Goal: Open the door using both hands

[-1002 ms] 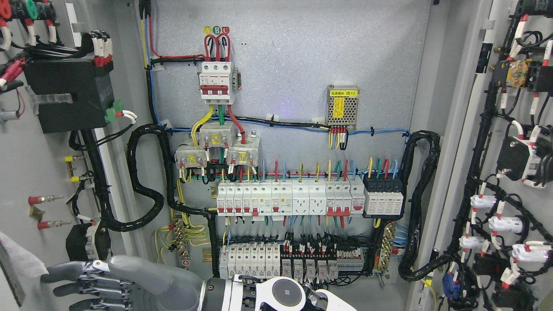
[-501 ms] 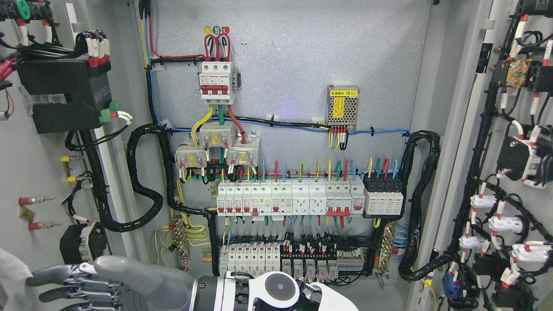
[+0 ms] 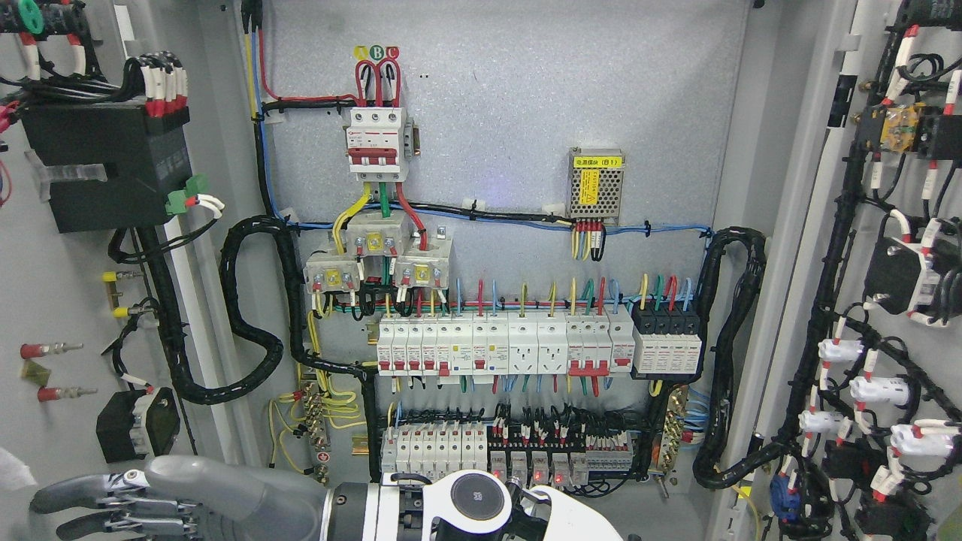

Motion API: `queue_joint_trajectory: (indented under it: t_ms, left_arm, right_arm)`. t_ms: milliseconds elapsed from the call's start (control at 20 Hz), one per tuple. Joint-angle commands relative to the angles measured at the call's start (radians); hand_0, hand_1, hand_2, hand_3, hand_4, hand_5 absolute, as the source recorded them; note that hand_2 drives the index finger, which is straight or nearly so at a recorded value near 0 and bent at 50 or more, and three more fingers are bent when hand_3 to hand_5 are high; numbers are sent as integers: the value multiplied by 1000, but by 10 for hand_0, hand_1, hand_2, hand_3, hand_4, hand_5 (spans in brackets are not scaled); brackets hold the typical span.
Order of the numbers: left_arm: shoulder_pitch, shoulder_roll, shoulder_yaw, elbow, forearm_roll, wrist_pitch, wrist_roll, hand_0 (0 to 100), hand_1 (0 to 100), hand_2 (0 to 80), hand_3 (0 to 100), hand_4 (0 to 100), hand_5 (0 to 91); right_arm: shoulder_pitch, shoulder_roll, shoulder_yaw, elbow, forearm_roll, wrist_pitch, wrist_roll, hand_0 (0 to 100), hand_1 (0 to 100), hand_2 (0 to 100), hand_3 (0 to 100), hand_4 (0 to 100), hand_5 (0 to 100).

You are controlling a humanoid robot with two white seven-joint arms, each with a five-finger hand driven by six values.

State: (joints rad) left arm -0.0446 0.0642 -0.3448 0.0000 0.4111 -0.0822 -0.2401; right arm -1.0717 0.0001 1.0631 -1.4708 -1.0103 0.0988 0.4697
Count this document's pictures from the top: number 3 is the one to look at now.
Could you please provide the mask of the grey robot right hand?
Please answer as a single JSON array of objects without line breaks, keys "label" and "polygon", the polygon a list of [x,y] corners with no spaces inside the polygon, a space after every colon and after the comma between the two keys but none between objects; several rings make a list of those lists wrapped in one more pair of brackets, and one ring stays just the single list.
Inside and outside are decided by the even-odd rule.
[{"label": "grey robot right hand", "polygon": [[123,532],[137,540],[319,540],[326,489],[308,476],[191,455],[151,458],[142,469],[76,476],[35,492],[29,510],[87,514],[58,538]]}]

